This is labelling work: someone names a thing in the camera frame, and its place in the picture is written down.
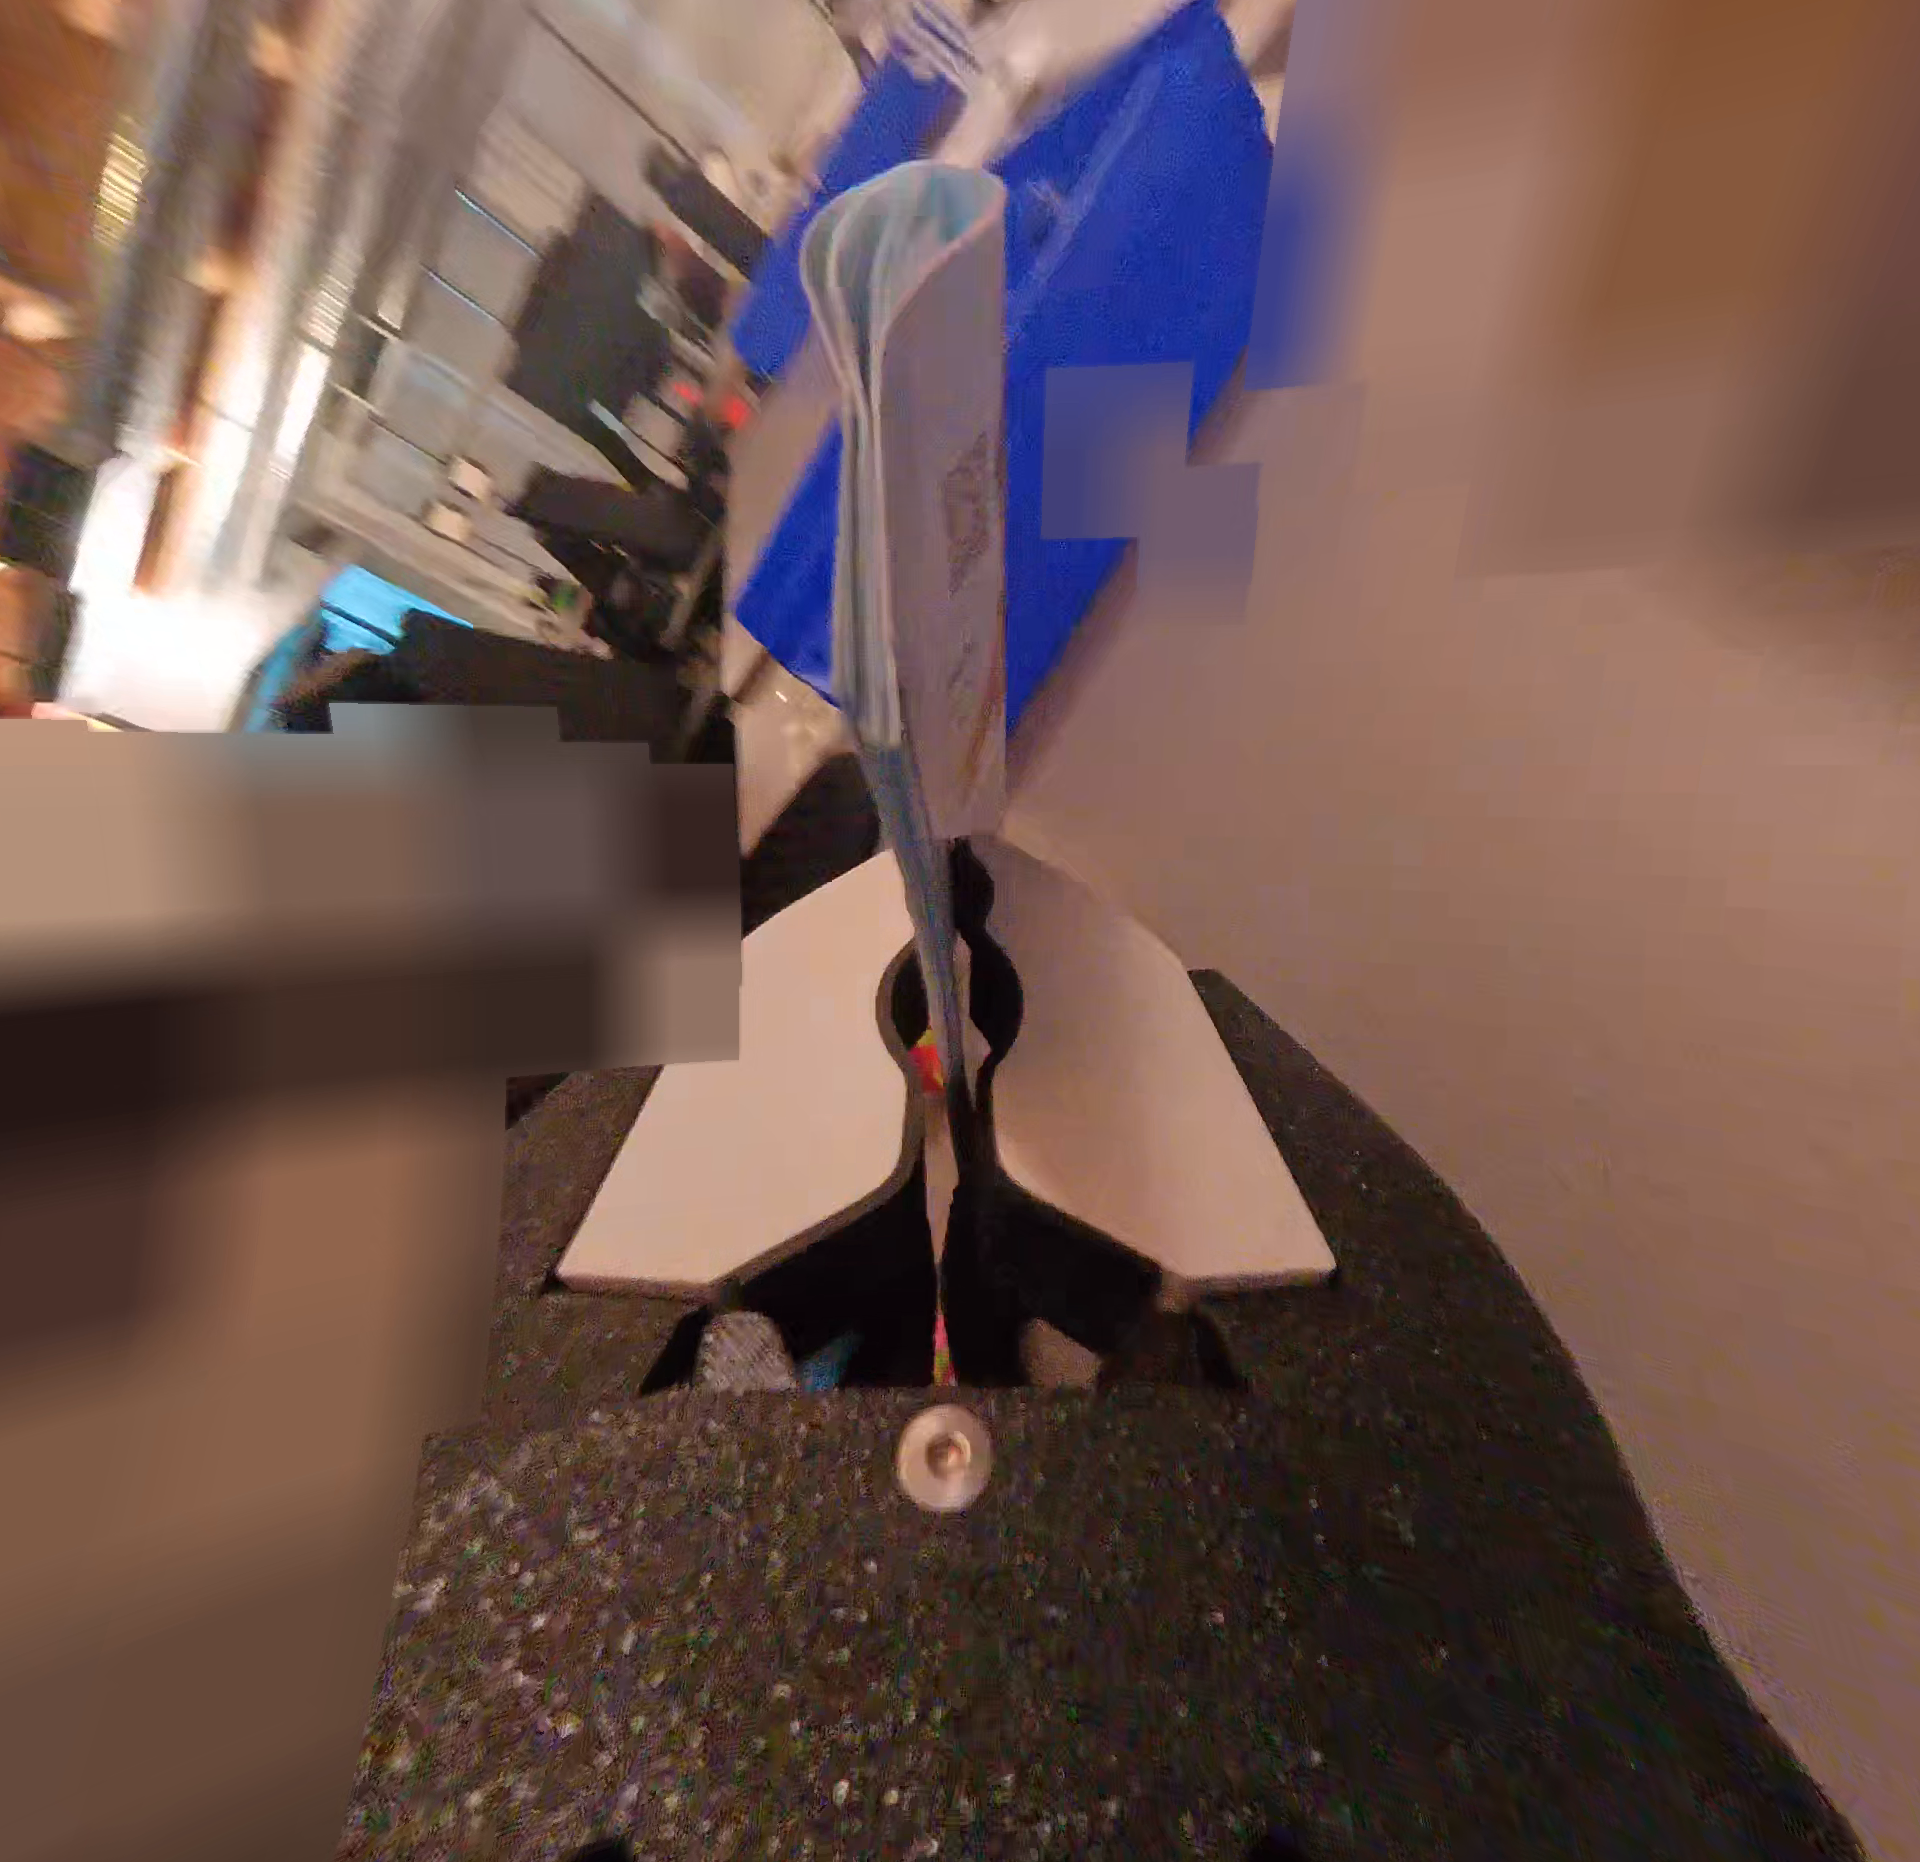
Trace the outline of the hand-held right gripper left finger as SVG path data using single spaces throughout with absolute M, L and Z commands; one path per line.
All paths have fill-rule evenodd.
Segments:
M 660 1072 L 559 1285 L 723 1287 L 869 1214 L 920 1160 L 924 1028 L 881 849 L 743 941 L 738 1058 Z

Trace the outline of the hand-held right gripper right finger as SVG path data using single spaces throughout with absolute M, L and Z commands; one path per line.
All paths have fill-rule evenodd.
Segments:
M 953 1251 L 1085 1242 L 1181 1293 L 1319 1287 L 1337 1256 L 1189 968 L 1116 902 L 999 839 L 953 849 L 971 954 Z

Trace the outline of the heart print instruction booklet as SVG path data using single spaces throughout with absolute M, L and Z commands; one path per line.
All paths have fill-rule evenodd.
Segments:
M 1017 1369 L 983 1269 L 957 860 L 1004 810 L 1004 183 L 895 167 L 809 225 L 801 282 L 834 375 L 832 701 L 908 905 L 957 1187 L 939 1258 L 958 1383 Z

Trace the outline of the blue plastic bin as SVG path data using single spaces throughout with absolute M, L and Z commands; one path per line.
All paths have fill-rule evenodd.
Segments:
M 797 357 L 803 235 L 838 195 L 931 153 L 958 104 L 895 52 L 836 132 L 818 185 L 753 269 L 731 324 L 761 384 Z M 1193 368 L 1189 439 L 1226 390 L 1254 307 L 1273 170 L 1262 104 L 1216 0 L 1189 0 L 1073 87 L 996 162 L 1006 224 L 1009 728 L 1122 565 L 1125 540 L 1045 537 L 1045 407 L 1055 368 Z M 842 439 L 830 424 L 732 613 L 772 661 L 830 696 Z

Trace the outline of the background storage shelves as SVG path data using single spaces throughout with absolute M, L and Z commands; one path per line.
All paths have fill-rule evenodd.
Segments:
M 546 629 L 508 513 L 665 485 L 851 75 L 832 0 L 192 0 L 116 150 L 109 418 L 70 577 L 83 711 L 217 728 L 343 569 Z

